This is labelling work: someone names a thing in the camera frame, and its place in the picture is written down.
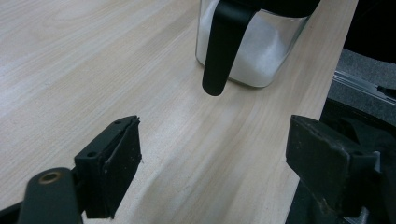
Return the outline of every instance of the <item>wood grain surface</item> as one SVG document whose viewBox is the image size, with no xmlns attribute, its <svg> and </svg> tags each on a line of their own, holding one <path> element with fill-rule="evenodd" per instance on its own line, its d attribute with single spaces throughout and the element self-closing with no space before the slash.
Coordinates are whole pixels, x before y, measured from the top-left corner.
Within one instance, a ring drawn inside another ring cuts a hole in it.
<svg viewBox="0 0 396 224">
<path fill-rule="evenodd" d="M 319 117 L 356 4 L 322 0 L 269 87 L 212 97 L 198 0 L 1 1 L 0 209 L 137 115 L 143 161 L 111 223 L 284 223 L 290 115 Z"/>
</svg>

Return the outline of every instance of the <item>kettle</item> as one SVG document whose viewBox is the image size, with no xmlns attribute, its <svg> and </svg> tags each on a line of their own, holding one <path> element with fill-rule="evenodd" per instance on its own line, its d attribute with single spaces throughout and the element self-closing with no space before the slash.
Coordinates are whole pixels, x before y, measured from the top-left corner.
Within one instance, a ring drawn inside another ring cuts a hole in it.
<svg viewBox="0 0 396 224">
<path fill-rule="evenodd" d="M 228 78 L 269 85 L 320 0 L 201 0 L 195 56 L 203 88 L 220 95 Z"/>
</svg>

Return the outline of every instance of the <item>light wood tabletop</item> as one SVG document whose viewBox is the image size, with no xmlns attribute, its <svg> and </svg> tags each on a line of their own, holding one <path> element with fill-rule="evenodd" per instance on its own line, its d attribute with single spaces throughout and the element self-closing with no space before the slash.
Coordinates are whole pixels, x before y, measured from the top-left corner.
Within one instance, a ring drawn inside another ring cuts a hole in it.
<svg viewBox="0 0 396 224">
<path fill-rule="evenodd" d="M 319 118 L 356 5 L 322 0 L 270 86 L 212 97 L 199 0 L 1 1 L 0 209 L 137 115 L 143 160 L 111 223 L 284 223 L 290 115 Z"/>
</svg>

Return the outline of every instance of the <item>black handle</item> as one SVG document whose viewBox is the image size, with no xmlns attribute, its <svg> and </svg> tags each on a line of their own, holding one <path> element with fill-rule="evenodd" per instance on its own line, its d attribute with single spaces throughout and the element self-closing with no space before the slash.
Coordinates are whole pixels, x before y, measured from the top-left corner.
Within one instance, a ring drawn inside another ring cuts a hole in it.
<svg viewBox="0 0 396 224">
<path fill-rule="evenodd" d="M 202 82 L 208 94 L 217 96 L 223 92 L 248 23 L 259 10 L 260 7 L 236 1 L 219 1 L 210 29 Z"/>
</svg>

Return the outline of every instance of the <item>gray carpet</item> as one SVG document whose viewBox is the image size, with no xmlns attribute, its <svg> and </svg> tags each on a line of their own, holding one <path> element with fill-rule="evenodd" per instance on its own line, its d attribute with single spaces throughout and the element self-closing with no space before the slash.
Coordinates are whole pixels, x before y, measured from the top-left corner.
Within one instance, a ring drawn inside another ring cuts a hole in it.
<svg viewBox="0 0 396 224">
<path fill-rule="evenodd" d="M 396 64 L 380 62 L 343 49 L 337 71 L 347 72 L 375 85 L 396 89 Z M 396 126 L 396 106 L 333 81 L 329 98 L 355 107 Z"/>
</svg>

